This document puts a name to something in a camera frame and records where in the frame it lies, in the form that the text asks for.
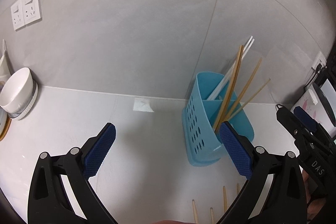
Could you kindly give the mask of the person's right hand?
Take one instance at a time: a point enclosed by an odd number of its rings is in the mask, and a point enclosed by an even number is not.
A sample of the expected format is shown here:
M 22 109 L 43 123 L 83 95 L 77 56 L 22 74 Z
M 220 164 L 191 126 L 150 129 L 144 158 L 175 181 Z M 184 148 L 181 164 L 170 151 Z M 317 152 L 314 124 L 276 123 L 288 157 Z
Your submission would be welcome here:
M 314 199 L 312 195 L 315 182 L 310 178 L 309 174 L 305 170 L 302 170 L 302 177 L 305 186 L 306 201 L 307 201 L 307 221 L 310 222 L 321 211 L 321 209 L 326 203 L 326 199 L 325 198 Z

